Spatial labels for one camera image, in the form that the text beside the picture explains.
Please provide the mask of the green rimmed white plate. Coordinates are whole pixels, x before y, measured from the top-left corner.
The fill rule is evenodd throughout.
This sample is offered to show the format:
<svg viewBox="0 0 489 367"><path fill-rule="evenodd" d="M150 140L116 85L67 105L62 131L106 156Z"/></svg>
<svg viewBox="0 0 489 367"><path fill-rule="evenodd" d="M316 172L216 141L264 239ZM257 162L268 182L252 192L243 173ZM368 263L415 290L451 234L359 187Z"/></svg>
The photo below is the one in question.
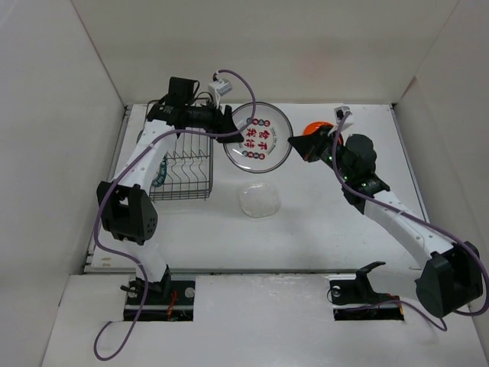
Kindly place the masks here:
<svg viewBox="0 0 489 367"><path fill-rule="evenodd" d="M164 157L163 160L160 162L159 168L156 172L156 176L152 180L151 183L152 187L158 188L164 185L167 177L167 167L168 167L168 160L167 157Z"/></svg>

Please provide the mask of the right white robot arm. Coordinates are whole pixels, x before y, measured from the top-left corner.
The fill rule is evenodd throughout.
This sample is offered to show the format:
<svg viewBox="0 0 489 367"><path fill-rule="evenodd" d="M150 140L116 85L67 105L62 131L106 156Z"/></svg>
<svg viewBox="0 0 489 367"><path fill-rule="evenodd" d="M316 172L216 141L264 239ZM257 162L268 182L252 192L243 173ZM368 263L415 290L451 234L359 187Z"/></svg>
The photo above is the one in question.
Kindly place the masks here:
<svg viewBox="0 0 489 367"><path fill-rule="evenodd" d="M304 161L323 161L336 168L348 203L385 229L416 260L421 273L408 290L430 314L444 317L478 299L484 279L478 250L429 227L398 200L375 173L377 153L370 138L353 134L335 142L336 135L331 127L322 126L287 141Z"/></svg>

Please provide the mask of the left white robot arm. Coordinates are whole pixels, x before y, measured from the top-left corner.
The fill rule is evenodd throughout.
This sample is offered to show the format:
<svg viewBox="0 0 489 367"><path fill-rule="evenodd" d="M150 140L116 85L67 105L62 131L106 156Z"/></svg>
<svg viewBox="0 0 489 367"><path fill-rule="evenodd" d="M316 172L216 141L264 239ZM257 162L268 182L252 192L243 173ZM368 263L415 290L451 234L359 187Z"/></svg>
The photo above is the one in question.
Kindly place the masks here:
<svg viewBox="0 0 489 367"><path fill-rule="evenodd" d="M148 110L141 136L125 166L114 178L97 187L99 214L96 226L120 242L117 255L132 260L137 269L128 292L146 294L156 304L170 296L171 275L154 240L158 216L149 193L157 169L184 133L209 136L219 143L241 142L230 107L221 108L221 98L232 90L226 79L213 77L210 99L196 104L199 82L171 77L167 94Z"/></svg>

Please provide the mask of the white plate red characters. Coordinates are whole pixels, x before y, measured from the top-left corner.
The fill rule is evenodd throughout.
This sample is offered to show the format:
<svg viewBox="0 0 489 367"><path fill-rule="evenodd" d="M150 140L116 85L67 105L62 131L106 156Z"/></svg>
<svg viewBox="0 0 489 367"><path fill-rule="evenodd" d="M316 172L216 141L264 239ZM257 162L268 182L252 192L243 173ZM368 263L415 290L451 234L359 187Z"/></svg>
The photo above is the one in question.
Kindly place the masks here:
<svg viewBox="0 0 489 367"><path fill-rule="evenodd" d="M265 174L277 169L290 155L288 138L293 127L284 112L266 102L256 106L246 103L233 112L244 141L224 145L228 159L239 169L252 174Z"/></svg>

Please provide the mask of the clear glass plate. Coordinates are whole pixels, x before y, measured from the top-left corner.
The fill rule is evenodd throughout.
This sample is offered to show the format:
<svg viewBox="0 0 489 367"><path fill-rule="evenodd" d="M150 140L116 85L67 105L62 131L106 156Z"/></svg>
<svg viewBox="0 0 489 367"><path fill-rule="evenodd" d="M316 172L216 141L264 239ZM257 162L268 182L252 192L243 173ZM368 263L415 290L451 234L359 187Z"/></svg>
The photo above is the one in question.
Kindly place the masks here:
<svg viewBox="0 0 489 367"><path fill-rule="evenodd" d="M281 207L276 186L260 181L242 185L238 190L238 202L241 211L252 219L273 216Z"/></svg>

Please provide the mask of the orange plastic plate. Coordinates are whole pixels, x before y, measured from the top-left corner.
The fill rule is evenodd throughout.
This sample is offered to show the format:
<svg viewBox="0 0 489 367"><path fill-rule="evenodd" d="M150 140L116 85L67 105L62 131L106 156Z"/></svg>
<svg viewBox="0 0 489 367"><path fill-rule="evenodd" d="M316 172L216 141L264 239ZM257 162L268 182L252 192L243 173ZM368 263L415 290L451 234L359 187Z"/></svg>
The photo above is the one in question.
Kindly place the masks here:
<svg viewBox="0 0 489 367"><path fill-rule="evenodd" d="M311 135L314 132L316 132L319 128L321 127L326 127L326 128L333 128L334 125L330 122L324 122L324 121L317 121L317 122L312 122L309 123L303 130L304 135Z"/></svg>

